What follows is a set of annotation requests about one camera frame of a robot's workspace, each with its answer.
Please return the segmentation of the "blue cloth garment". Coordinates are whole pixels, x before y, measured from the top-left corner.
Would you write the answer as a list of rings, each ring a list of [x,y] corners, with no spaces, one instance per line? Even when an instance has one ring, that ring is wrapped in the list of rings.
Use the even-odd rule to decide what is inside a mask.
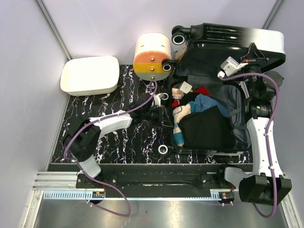
[[[227,108],[224,105],[222,105],[220,102],[209,96],[198,94],[195,97],[194,103],[195,103],[195,112],[204,112],[216,106],[224,117],[228,117]]]

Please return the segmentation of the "black white space suitcase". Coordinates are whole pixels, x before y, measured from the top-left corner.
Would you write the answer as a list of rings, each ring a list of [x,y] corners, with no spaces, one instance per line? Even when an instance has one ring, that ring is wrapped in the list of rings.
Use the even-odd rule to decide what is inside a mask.
[[[232,149],[195,149],[184,147],[184,138],[179,127],[181,119],[195,113],[194,101],[172,108],[173,97],[169,98],[168,111],[173,117],[171,144],[169,148],[177,153],[206,154],[210,151],[223,153],[243,152],[251,148],[251,139],[246,126],[245,83],[238,80],[223,81],[217,77],[222,69],[220,65],[228,58],[236,61],[247,53],[250,43],[265,55],[272,56],[265,73],[270,74],[286,60],[285,37],[282,32],[268,29],[245,28],[229,25],[202,23],[184,27],[177,25],[171,31],[171,40],[175,45],[185,45],[185,50],[176,60],[163,60],[163,68],[171,66],[168,91],[178,88],[182,82],[192,85],[191,92],[205,87],[209,97],[217,100],[228,110],[228,121],[236,139]]]

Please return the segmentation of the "white plastic basin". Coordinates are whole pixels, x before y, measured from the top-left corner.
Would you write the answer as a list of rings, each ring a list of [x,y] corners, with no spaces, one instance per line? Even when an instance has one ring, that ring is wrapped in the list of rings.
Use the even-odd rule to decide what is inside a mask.
[[[120,67],[113,56],[83,57],[65,63],[60,88],[71,96],[111,93],[116,90]]]

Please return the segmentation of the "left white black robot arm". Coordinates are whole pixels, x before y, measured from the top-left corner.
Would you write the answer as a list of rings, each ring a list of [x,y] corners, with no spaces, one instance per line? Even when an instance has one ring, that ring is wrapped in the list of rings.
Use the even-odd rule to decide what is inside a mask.
[[[99,151],[97,145],[102,137],[123,132],[123,160],[138,163],[140,156],[150,161],[149,152],[156,147],[155,140],[164,136],[166,127],[173,127],[173,117],[165,106],[155,103],[131,104],[114,114],[79,119],[63,139],[64,155],[70,153],[71,157],[66,159],[75,160],[86,183],[98,188],[105,180],[94,153]]]

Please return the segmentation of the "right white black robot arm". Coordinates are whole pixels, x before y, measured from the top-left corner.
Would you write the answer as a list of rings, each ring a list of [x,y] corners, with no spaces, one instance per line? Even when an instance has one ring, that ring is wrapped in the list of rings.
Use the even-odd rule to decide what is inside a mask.
[[[236,187],[242,202],[276,207],[292,189],[292,182],[283,177],[276,156],[273,126],[278,101],[272,103],[272,100],[279,98],[283,77],[275,71],[269,75],[265,73],[265,67],[272,59],[251,43],[240,61],[228,57],[221,65],[224,73],[224,76],[218,76],[221,80],[245,83],[248,93],[245,121],[254,164],[251,174],[227,166],[215,178],[220,188],[231,184]]]

